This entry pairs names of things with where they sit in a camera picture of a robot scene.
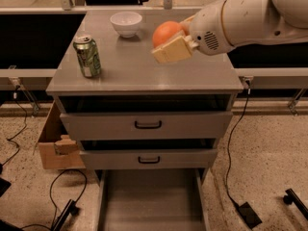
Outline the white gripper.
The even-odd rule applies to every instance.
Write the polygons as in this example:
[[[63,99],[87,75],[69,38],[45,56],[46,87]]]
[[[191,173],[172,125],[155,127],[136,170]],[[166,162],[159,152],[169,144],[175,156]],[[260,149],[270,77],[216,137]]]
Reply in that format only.
[[[181,21],[181,34],[186,37],[177,36],[153,49],[154,59],[159,64],[186,60],[193,55],[196,44],[201,53],[209,56],[232,51],[234,46],[227,39],[222,25],[224,4],[225,0],[209,4]]]

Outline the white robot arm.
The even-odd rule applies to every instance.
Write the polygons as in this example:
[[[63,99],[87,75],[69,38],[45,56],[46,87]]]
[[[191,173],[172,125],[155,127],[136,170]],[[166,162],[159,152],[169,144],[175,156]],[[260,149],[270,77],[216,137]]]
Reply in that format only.
[[[220,0],[180,22],[181,28],[154,45],[160,63],[212,56],[251,44],[305,42],[308,0]]]

